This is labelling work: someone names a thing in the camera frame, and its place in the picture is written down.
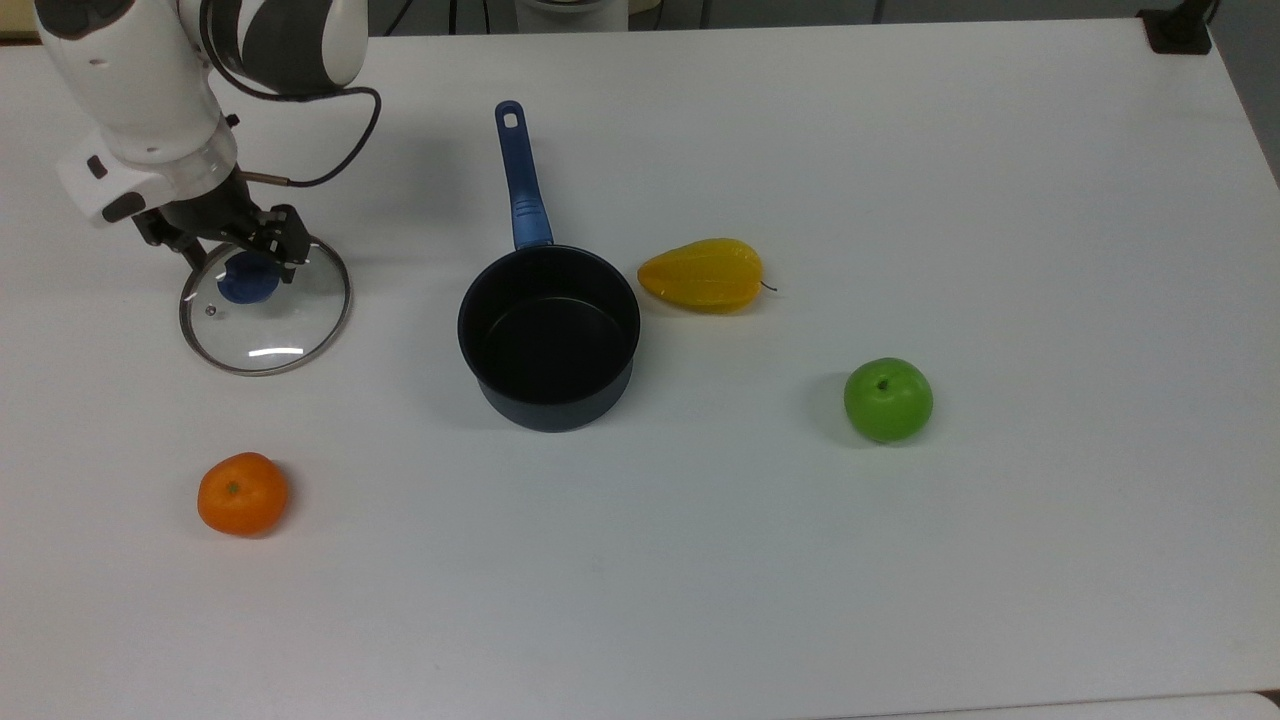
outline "black cord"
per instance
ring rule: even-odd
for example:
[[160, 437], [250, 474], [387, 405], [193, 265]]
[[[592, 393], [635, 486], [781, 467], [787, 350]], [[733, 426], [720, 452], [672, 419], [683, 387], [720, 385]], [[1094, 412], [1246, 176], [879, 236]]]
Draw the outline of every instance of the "black cord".
[[361, 133], [360, 140], [356, 141], [356, 146], [351, 149], [351, 152], [348, 152], [337, 167], [315, 179], [294, 181], [285, 178], [285, 181], [288, 187], [315, 187], [320, 183], [329, 182], [334, 178], [334, 176], [346, 170], [347, 165], [349, 165], [351, 161], [356, 159], [356, 155], [360, 155], [360, 151], [364, 150], [365, 142], [369, 142], [369, 136], [374, 135], [374, 126], [378, 124], [378, 115], [383, 113], [381, 95], [378, 95], [378, 91], [371, 87], [343, 87], [314, 95], [279, 95], [262, 92], [261, 90], [255, 90], [244, 85], [227, 69], [227, 65], [223, 64], [223, 59], [218, 56], [218, 49], [214, 47], [214, 41], [209, 35], [209, 10], [211, 5], [211, 0], [200, 0], [200, 41], [205, 45], [205, 54], [209, 56], [209, 63], [214, 65], [218, 74], [223, 76], [223, 79], [230, 83], [230, 86], [236, 90], [239, 90], [250, 97], [270, 100], [273, 102], [311, 102], [315, 100], [328, 100], [329, 97], [342, 97], [346, 95], [367, 95], [374, 99], [374, 111], [369, 115], [369, 124], [365, 126], [365, 132]]
[[387, 26], [387, 32], [383, 33], [383, 37], [390, 37], [392, 32], [396, 31], [396, 27], [399, 26], [399, 22], [404, 19], [404, 13], [408, 13], [408, 6], [412, 4], [413, 0], [404, 0], [404, 4], [401, 5], [401, 12], [396, 13], [396, 19], [392, 20], [392, 24]]

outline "orange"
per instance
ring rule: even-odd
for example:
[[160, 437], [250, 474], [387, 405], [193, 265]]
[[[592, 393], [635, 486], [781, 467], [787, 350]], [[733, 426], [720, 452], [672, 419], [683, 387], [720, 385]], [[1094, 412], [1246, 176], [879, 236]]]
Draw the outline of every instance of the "orange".
[[275, 527], [289, 503], [284, 473], [257, 452], [241, 452], [214, 465], [200, 480], [196, 510], [210, 528], [257, 536]]
[[750, 245], [718, 237], [668, 250], [640, 265], [640, 286], [700, 313], [732, 313], [755, 300], [764, 264]]

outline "yellow fruit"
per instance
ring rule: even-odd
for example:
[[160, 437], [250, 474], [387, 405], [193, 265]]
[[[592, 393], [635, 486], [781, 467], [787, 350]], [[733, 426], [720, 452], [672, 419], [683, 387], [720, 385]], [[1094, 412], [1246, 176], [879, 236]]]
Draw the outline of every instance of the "yellow fruit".
[[681, 307], [732, 313], [755, 300], [764, 264], [750, 245], [727, 237], [668, 250], [640, 265], [640, 286]]

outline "black clamp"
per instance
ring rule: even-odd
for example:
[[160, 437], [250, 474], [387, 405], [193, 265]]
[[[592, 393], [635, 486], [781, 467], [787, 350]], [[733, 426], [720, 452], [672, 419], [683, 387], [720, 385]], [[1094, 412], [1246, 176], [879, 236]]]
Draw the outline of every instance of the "black clamp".
[[1151, 49], [1161, 55], [1208, 55], [1213, 41], [1204, 13], [1213, 1], [1185, 0], [1172, 10], [1138, 10]]

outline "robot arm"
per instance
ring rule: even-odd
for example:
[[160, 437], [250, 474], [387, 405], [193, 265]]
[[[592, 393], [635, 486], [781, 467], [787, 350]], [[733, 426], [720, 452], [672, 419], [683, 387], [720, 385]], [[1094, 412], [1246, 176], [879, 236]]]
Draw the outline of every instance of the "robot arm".
[[310, 236], [292, 208], [250, 200], [211, 63], [293, 100], [339, 91], [364, 61], [366, 1], [36, 0], [45, 47], [97, 126], [58, 164], [64, 187], [95, 225], [133, 218], [192, 265], [197, 237], [236, 242], [288, 281]]

